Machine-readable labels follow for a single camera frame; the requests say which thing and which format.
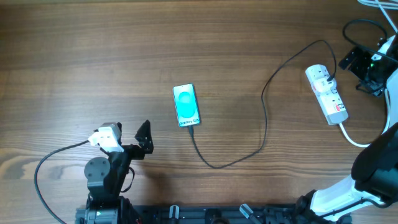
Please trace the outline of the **turquoise screen smartphone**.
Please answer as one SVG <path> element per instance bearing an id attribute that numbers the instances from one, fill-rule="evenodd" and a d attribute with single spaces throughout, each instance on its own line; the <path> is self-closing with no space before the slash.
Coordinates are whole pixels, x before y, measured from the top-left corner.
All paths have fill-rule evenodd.
<path id="1" fill-rule="evenodd" d="M 182 128 L 200 124 L 200 113 L 193 84 L 175 86 L 172 90 L 178 125 Z"/>

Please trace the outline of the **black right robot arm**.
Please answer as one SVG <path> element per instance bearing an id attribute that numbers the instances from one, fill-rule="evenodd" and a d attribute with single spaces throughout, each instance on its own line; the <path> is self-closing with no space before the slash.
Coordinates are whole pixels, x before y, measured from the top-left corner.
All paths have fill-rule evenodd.
<path id="1" fill-rule="evenodd" d="M 382 38 L 379 49 L 355 47 L 339 62 L 359 78 L 357 90 L 386 101 L 382 134 L 363 144 L 349 176 L 329 188 L 301 196 L 292 212 L 294 223 L 349 223 L 349 213 L 397 202 L 397 36 Z"/>

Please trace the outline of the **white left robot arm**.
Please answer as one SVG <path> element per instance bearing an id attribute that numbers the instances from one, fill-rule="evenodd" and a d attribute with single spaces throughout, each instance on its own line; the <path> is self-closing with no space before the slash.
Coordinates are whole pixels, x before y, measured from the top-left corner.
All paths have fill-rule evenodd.
<path id="1" fill-rule="evenodd" d="M 105 157 L 95 157 L 85 166 L 84 174 L 89 190 L 84 209 L 77 210 L 75 223 L 142 223 L 142 218 L 129 199 L 121 196 L 130 188 L 122 189 L 133 160 L 143 160 L 153 153 L 150 121 L 137 130 L 138 144 L 121 143 L 122 124 L 104 123 L 88 138 L 92 146 L 98 145 Z"/>

